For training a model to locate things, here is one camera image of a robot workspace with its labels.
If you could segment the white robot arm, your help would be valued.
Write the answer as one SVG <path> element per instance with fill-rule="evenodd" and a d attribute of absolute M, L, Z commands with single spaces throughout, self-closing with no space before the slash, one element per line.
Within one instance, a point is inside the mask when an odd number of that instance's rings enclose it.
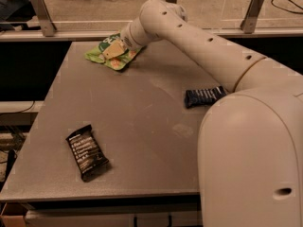
<path fill-rule="evenodd" d="M 303 76 L 187 23 L 185 9 L 145 2 L 110 55 L 165 39 L 228 92 L 198 137 L 204 227 L 303 227 Z"/>

